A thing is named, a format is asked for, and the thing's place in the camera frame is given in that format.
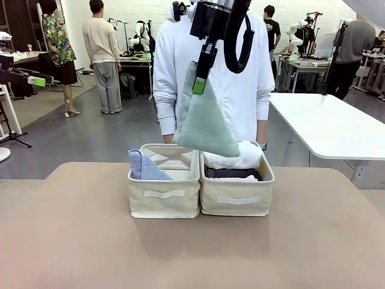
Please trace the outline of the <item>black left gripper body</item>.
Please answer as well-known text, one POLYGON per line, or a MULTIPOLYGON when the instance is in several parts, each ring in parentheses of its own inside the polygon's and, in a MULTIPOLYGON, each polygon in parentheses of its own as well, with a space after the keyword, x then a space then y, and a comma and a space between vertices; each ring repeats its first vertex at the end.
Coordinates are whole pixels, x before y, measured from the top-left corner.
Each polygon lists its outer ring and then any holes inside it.
POLYGON ((14 98, 29 97, 28 77, 26 69, 0 69, 0 84, 5 84, 14 98))

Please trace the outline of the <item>green triangle towel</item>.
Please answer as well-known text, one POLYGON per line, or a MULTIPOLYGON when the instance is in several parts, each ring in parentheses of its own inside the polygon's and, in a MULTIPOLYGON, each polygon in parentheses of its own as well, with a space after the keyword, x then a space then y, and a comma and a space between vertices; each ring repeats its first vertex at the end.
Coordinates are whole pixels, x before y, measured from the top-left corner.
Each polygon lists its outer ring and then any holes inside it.
POLYGON ((238 157, 240 150, 209 81, 202 94, 193 92, 197 62, 190 61, 178 96, 174 142, 182 147, 222 157, 238 157))

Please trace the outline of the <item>white towel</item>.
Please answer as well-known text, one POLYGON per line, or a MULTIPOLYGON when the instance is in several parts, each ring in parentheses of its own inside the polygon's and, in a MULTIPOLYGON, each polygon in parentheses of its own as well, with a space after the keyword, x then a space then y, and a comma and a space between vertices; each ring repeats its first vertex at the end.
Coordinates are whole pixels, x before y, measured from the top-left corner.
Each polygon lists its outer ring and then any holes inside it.
POLYGON ((212 169, 255 169, 259 167, 263 150, 257 143, 244 140, 238 143, 238 147, 240 151, 238 157, 223 157, 204 152, 204 164, 212 169))

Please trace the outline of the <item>dark grey towel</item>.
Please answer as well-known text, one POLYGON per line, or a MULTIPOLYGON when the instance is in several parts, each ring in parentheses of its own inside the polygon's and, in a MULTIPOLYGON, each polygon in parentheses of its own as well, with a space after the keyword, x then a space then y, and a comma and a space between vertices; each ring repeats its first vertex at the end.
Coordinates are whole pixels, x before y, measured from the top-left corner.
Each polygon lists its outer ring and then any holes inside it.
POLYGON ((204 168, 207 178, 248 178, 252 177, 258 181, 262 180, 261 174, 255 169, 213 169, 204 168))

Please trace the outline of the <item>blue triangle towel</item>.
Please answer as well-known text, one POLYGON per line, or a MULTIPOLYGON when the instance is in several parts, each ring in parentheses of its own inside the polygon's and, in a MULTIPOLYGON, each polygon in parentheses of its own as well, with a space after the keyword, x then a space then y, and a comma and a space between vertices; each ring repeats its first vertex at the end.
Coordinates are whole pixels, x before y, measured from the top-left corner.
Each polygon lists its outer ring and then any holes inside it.
POLYGON ((171 181, 173 178, 159 168, 146 154, 133 149, 128 151, 130 176, 136 180, 171 181))

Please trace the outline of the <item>person in white hoodie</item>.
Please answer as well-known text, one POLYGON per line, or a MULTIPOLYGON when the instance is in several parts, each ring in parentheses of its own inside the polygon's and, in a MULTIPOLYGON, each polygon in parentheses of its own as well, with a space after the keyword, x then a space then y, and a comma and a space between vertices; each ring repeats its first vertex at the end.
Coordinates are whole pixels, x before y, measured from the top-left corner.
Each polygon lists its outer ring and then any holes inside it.
MULTIPOLYGON (((204 44, 190 34, 192 22, 183 16, 179 22, 166 20, 158 29, 153 66, 153 96, 161 134, 175 134, 178 96, 182 92, 190 61, 199 58, 204 44)), ((268 34, 263 19, 249 10, 240 33, 254 33, 250 58, 245 69, 235 74, 225 62, 223 41, 218 41, 217 56, 208 81, 217 97, 223 116, 237 141, 256 141, 258 120, 267 120, 274 78, 268 51, 268 34)))

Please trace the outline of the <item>woman in floral dress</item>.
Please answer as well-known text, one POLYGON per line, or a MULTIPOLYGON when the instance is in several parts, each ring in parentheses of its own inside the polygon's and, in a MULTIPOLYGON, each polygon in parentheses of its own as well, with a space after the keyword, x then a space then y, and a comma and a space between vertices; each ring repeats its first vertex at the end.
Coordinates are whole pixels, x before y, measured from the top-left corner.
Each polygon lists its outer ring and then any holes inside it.
POLYGON ((55 17, 56 0, 38 0, 42 10, 42 28, 48 44, 49 55, 57 68, 58 80, 63 85, 66 115, 76 117, 81 114, 74 105, 72 84, 77 82, 75 53, 62 24, 55 17))

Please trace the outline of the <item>man in printed black t-shirt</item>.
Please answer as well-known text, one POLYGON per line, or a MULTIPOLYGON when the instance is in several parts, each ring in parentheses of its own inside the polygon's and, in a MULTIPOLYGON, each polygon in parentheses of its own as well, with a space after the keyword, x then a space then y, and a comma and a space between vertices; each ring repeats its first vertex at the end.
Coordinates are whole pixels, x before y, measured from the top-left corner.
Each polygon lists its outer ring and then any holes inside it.
POLYGON ((274 50, 280 41, 281 32, 280 32, 279 23, 273 20, 274 13, 275 13, 274 6, 267 5, 263 11, 263 21, 265 23, 267 34, 268 34, 268 49, 269 49, 271 68, 272 68, 273 76, 276 78, 277 64, 276 64, 276 61, 274 60, 274 50))

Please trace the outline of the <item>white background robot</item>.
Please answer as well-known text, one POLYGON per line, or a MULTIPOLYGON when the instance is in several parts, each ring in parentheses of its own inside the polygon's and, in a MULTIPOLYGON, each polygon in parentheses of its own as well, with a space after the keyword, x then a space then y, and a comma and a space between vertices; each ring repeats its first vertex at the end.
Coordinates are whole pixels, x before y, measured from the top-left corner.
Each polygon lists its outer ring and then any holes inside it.
POLYGON ((139 20, 135 24, 135 35, 128 40, 129 47, 134 52, 150 52, 150 36, 148 25, 139 20))

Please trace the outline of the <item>background work desk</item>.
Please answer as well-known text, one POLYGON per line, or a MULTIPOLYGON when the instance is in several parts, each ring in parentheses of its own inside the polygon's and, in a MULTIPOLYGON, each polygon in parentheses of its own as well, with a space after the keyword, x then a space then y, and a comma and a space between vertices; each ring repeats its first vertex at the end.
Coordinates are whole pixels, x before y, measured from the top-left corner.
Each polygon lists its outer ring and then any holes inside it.
POLYGON ((149 92, 146 96, 149 101, 153 100, 153 54, 150 52, 139 53, 137 56, 121 54, 119 57, 122 67, 146 69, 149 75, 149 92))

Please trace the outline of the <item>man in beige sweater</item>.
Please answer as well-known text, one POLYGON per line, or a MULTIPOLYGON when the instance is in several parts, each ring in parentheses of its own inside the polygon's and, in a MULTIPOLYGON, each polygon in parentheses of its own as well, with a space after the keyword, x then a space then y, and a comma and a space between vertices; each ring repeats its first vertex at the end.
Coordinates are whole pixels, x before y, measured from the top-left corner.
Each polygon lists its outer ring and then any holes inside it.
POLYGON ((123 111, 119 71, 119 46, 115 29, 103 19, 103 0, 89 0, 92 18, 82 26, 85 48, 94 70, 96 88, 101 103, 101 113, 117 114, 123 111))

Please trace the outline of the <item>beige fabric bin straight label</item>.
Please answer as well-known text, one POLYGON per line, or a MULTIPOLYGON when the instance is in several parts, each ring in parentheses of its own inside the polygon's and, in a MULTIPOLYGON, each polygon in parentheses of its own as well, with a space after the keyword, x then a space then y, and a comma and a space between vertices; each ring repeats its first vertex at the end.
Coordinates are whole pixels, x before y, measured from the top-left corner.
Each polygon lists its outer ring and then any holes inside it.
POLYGON ((264 217, 272 201, 275 177, 263 155, 259 167, 259 182, 215 182, 205 177, 203 152, 200 161, 200 208, 203 214, 214 216, 264 217))

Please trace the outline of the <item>beige fabric bin curved label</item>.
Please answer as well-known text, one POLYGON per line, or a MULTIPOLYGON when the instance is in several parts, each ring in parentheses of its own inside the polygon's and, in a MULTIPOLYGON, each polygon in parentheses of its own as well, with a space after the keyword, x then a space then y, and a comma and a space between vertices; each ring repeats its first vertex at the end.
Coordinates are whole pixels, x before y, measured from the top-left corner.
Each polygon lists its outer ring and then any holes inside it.
POLYGON ((138 219, 192 219, 199 214, 199 153, 176 144, 145 144, 146 154, 171 181, 147 181, 128 173, 131 215, 138 219))

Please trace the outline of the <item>man in grey sweater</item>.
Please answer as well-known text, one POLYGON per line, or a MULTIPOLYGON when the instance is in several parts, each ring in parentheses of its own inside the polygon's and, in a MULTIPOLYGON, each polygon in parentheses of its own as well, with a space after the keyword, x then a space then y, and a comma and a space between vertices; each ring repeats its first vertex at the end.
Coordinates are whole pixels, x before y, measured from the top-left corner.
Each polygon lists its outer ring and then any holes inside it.
POLYGON ((343 34, 336 63, 329 73, 327 94, 343 100, 360 67, 363 52, 370 50, 375 41, 375 28, 361 15, 350 22, 343 34))

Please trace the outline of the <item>seated person in black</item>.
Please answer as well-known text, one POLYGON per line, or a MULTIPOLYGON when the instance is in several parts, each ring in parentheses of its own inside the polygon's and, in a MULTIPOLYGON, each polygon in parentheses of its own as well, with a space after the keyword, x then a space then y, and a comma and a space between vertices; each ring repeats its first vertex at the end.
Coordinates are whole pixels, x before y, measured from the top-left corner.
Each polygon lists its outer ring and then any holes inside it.
MULTIPOLYGON (((382 30, 379 33, 378 37, 375 39, 373 48, 374 49, 379 48, 380 52, 385 51, 385 31, 384 30, 382 30)), ((380 70, 381 65, 382 65, 382 62, 380 62, 380 61, 375 64, 374 78, 373 78, 374 82, 373 82, 373 86, 371 88, 371 91, 374 93, 377 93, 378 98, 381 99, 382 101, 385 101, 385 95, 380 93, 380 85, 381 85, 382 76, 379 73, 379 70, 380 70)))

